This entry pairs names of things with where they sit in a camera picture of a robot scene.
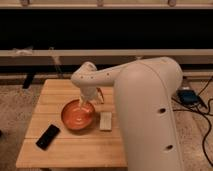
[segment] black phone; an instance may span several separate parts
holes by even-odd
[[[60,129],[55,125],[50,125],[47,130],[42,134],[42,136],[36,142],[36,145],[42,150],[46,150],[52,140],[60,132]]]

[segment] table leg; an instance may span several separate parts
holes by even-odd
[[[51,171],[49,168],[41,168],[42,171]]]

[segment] black wall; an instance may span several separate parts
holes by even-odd
[[[213,48],[213,10],[0,10],[0,50]]]

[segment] table top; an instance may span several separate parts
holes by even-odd
[[[117,124],[113,102],[113,89],[101,87],[105,103],[92,101],[96,118],[81,133],[73,133],[61,121],[61,111],[70,101],[77,99],[80,90],[70,80],[46,80],[33,112],[21,151],[17,168],[85,168],[126,167],[124,148]],[[99,130],[99,113],[112,112],[112,131]],[[56,125],[61,131],[47,150],[36,146],[36,141],[49,127]]]

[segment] floor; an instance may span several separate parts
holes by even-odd
[[[39,169],[17,169],[15,162],[28,127],[31,113],[39,97],[44,80],[57,78],[57,75],[37,75],[29,89],[22,89],[25,75],[0,75],[0,171],[39,171]],[[202,89],[206,80],[193,79],[192,87],[196,92]],[[206,101],[213,96],[213,83],[202,94]],[[185,171],[213,170],[205,159],[201,142],[207,130],[202,117],[189,112],[175,112],[177,130],[183,154]],[[207,151],[213,160],[213,133],[208,137]],[[126,171],[126,169],[62,169],[70,171]]]

